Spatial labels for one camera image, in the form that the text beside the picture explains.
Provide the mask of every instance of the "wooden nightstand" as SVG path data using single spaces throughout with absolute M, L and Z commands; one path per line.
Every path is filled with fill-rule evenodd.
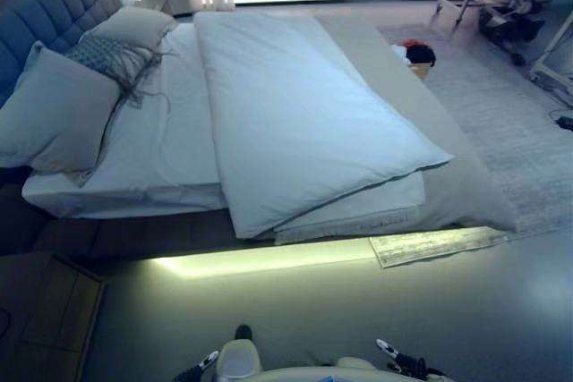
M 80 380 L 103 288 L 51 252 L 0 257 L 0 308 L 11 319 L 0 338 L 0 380 Z
M 160 11 L 168 15 L 173 15 L 171 11 L 171 5 L 168 0 L 136 0 L 133 2 L 133 6 L 138 8 L 152 9 L 154 11 Z

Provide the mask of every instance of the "equipment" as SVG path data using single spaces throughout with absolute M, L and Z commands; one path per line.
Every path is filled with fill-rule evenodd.
M 532 14 L 543 9 L 543 2 L 550 0 L 512 0 L 507 5 L 486 5 L 480 11 L 480 31 L 493 43 L 508 51 L 516 66 L 526 63 L 524 57 L 515 51 L 514 43 L 529 42 L 545 21 L 532 18 Z
M 370 362 L 353 357 L 340 358 L 336 365 L 321 367 L 297 367 L 263 371 L 252 332 L 248 326 L 240 326 L 235 340 L 227 342 L 221 353 L 212 353 L 205 361 L 174 379 L 174 382 L 198 382 L 202 371 L 218 357 L 213 382 L 408 382 L 427 380 L 455 382 L 436 369 L 428 369 L 425 361 L 397 351 L 387 342 L 377 339 L 376 344 L 396 366 L 389 367 L 397 373 L 376 369 Z

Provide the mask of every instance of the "fabric fringe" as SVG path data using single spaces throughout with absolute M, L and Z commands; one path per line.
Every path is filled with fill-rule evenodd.
M 333 220 L 327 224 L 307 225 L 277 232 L 276 245 L 285 245 L 329 236 L 360 236 L 390 233 L 397 225 L 413 221 L 419 216 L 419 207 L 402 208 L 360 216 L 349 220 Z

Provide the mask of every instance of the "white pillow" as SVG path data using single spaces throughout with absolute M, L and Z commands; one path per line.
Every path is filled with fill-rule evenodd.
M 92 168 L 118 98 L 114 81 L 37 42 L 0 109 L 0 167 Z
M 124 6 L 89 34 L 155 49 L 165 34 L 176 26 L 177 21 L 166 13 Z

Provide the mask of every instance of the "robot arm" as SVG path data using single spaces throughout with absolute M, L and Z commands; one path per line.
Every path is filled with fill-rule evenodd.
M 425 380 L 427 382 L 456 382 L 439 370 L 428 369 L 423 358 L 416 359 L 410 355 L 406 355 L 381 339 L 376 339 L 376 345 L 396 363 L 396 366 L 389 365 L 389 367 L 397 371 L 400 375 Z

